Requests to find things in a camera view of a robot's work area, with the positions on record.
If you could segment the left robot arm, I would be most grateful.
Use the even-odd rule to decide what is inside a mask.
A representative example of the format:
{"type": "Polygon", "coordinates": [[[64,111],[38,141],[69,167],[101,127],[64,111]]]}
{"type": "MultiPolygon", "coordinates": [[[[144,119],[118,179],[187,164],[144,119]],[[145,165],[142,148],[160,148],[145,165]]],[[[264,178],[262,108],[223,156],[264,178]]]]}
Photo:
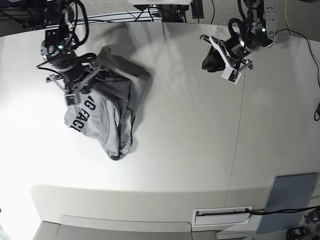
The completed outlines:
{"type": "Polygon", "coordinates": [[[243,68],[253,68],[247,57],[261,48],[271,47],[278,41],[277,17],[273,0],[238,0],[241,18],[228,21],[230,38],[218,39],[201,35],[211,44],[202,62],[202,69],[209,73],[222,72],[230,66],[240,72],[243,68]]]}

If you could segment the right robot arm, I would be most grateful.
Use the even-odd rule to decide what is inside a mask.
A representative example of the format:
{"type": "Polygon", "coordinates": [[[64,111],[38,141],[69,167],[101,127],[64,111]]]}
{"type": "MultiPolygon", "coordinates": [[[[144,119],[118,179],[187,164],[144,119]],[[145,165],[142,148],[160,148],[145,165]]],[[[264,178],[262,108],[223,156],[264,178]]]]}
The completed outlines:
{"type": "Polygon", "coordinates": [[[97,55],[78,56],[76,49],[89,37],[89,22],[84,4],[79,0],[47,0],[44,5],[45,39],[41,44],[44,62],[39,70],[54,73],[53,81],[63,80],[67,94],[88,94],[99,67],[97,55]]]}

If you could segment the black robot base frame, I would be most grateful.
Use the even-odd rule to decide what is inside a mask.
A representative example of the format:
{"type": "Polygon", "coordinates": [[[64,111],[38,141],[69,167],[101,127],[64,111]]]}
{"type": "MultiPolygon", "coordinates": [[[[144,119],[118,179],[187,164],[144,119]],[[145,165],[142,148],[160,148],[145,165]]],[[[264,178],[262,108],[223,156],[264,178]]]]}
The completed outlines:
{"type": "Polygon", "coordinates": [[[134,7],[142,13],[147,11],[150,21],[154,22],[159,18],[162,22],[187,23],[186,12],[190,9],[189,5],[181,4],[138,4],[134,7]]]}

